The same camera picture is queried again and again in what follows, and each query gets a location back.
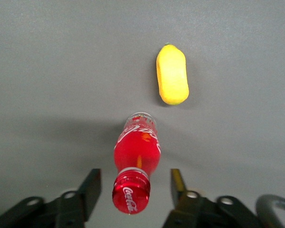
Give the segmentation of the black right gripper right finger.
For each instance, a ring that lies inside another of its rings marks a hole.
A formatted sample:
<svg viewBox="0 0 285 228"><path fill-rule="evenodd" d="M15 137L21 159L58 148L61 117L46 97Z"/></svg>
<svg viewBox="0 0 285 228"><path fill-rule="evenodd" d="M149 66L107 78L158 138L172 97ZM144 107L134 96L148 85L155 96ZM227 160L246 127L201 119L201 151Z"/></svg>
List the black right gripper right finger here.
<svg viewBox="0 0 285 228"><path fill-rule="evenodd" d="M220 196L215 202L186 188L179 169L171 169L171 195L174 209L164 228L260 228L257 216L240 200Z"/></svg>

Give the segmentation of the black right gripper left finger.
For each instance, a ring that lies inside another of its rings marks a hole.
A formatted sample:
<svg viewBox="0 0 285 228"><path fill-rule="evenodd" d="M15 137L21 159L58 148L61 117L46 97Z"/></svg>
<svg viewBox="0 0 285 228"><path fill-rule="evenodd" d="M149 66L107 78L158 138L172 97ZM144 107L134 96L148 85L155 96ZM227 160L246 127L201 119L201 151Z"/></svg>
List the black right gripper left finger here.
<svg viewBox="0 0 285 228"><path fill-rule="evenodd" d="M46 202L28 197L0 215L0 228L84 228L101 194L101 170L92 169L77 190Z"/></svg>

